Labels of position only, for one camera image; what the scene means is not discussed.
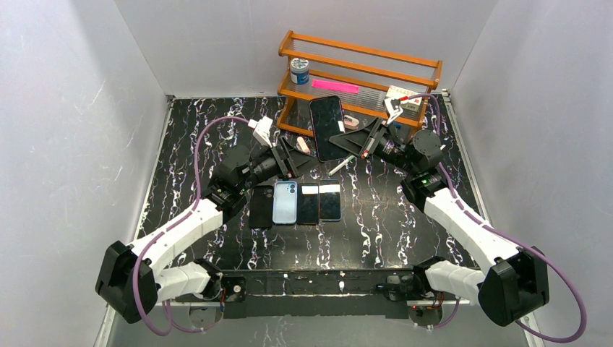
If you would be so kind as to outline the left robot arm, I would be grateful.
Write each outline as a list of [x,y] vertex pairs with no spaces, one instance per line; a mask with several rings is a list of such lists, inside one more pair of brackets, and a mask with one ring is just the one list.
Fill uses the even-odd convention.
[[195,260],[171,267],[171,261],[241,212],[249,189],[273,177],[298,178],[317,164],[314,156],[285,139],[257,152],[241,145],[228,149],[187,210],[140,239],[129,244],[116,241],[106,249],[95,292],[129,324],[178,296],[214,298],[223,278],[217,266]]

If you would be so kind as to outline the light blue phone case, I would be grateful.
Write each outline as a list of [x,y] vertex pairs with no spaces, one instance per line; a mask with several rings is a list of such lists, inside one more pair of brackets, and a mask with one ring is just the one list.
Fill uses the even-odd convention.
[[291,225],[297,221],[297,183],[277,181],[273,194],[273,223]]

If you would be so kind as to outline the black phone case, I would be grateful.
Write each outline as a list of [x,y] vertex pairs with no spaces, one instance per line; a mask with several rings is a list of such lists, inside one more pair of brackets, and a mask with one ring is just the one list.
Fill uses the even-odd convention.
[[259,185],[252,189],[249,202],[249,227],[273,226],[273,186]]

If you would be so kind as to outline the phone with black screen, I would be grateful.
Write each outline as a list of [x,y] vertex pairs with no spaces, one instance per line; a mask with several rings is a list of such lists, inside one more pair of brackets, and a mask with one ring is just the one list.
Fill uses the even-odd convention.
[[297,219],[299,225],[315,225],[320,221],[319,185],[300,183],[297,194]]

